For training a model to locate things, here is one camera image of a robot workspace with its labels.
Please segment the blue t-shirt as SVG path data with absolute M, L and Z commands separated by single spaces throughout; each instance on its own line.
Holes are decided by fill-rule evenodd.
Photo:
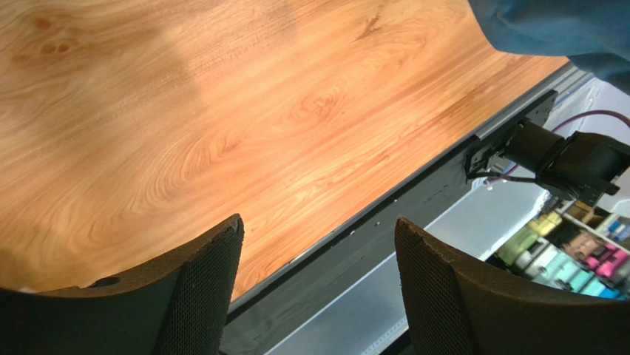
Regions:
M 560 56 L 629 93 L 628 1 L 471 1 L 488 42 L 521 55 Z

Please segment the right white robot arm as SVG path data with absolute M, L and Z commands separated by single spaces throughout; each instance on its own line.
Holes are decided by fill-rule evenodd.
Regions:
M 504 158 L 534 174 L 515 177 L 490 170 L 493 158 Z M 553 196 L 594 206 L 603 195 L 615 195 L 614 182 L 629 168 L 629 145 L 597 133 L 574 132 L 564 138 L 523 119 L 499 129 L 469 151 L 468 179 L 489 178 L 533 183 Z

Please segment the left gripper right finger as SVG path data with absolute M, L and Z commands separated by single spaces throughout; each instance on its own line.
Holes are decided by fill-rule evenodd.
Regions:
M 508 274 L 396 221 L 410 341 L 417 354 L 627 354 L 629 303 Z

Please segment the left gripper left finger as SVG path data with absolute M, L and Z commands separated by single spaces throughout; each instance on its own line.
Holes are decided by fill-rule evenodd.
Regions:
M 218 354 L 244 239 L 234 214 L 86 288 L 1 290 L 3 354 Z

